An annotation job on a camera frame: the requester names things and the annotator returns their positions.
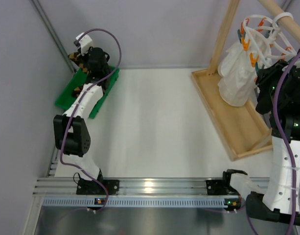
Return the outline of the brown argyle sock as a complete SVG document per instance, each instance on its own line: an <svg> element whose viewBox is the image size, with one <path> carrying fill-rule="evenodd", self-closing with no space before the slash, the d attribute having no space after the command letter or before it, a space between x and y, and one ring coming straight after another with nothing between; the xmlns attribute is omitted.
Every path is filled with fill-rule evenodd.
<svg viewBox="0 0 300 235"><path fill-rule="evenodd" d="M79 97L79 95L81 94L82 90L83 90L83 85L81 85L81 86L79 86L79 87L76 87L76 88L72 91L71 96L74 97L74 98Z"/></svg>
<svg viewBox="0 0 300 235"><path fill-rule="evenodd" d="M85 73L85 74L89 74L90 71L88 70L87 67L85 67L84 62L82 61L83 56L81 55L80 52L73 52L71 54L68 55L68 58L74 62L79 68L80 70Z"/></svg>

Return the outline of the black sock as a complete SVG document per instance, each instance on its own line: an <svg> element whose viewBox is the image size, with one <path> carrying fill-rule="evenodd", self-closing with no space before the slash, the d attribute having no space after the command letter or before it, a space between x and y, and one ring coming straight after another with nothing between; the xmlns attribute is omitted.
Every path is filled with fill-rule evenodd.
<svg viewBox="0 0 300 235"><path fill-rule="evenodd" d="M272 101L271 96L268 90L259 89L259 93L257 96L257 105L255 110L261 114L267 114L272 109Z"/></svg>

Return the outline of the white clip hanger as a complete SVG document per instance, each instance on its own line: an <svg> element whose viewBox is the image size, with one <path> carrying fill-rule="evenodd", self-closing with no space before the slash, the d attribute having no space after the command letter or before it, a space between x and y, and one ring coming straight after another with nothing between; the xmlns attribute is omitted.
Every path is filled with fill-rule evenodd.
<svg viewBox="0 0 300 235"><path fill-rule="evenodd" d="M255 71L268 68L273 61L289 61L297 52L285 37L278 21L293 18L289 12L274 19L263 15L249 15L241 23L238 38Z"/></svg>

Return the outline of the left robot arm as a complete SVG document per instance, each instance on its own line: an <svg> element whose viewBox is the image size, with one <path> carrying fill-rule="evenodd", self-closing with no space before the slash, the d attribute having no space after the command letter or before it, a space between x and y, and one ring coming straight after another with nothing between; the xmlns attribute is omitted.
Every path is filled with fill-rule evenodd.
<svg viewBox="0 0 300 235"><path fill-rule="evenodd" d="M55 146L60 151L61 165L76 169L81 190L105 191L102 171L87 155L91 137L86 121L107 88L106 81L112 72L109 55L99 47L90 46L70 54L69 58L87 78L73 104L53 119Z"/></svg>

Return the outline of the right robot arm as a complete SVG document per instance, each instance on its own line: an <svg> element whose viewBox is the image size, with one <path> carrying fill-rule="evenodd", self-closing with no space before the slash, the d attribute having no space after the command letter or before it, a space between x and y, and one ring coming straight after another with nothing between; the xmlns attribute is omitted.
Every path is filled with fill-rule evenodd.
<svg viewBox="0 0 300 235"><path fill-rule="evenodd" d="M256 111L270 114L273 161L266 191L245 172L227 170L227 184L246 200L250 218L300 226L300 60L258 73Z"/></svg>

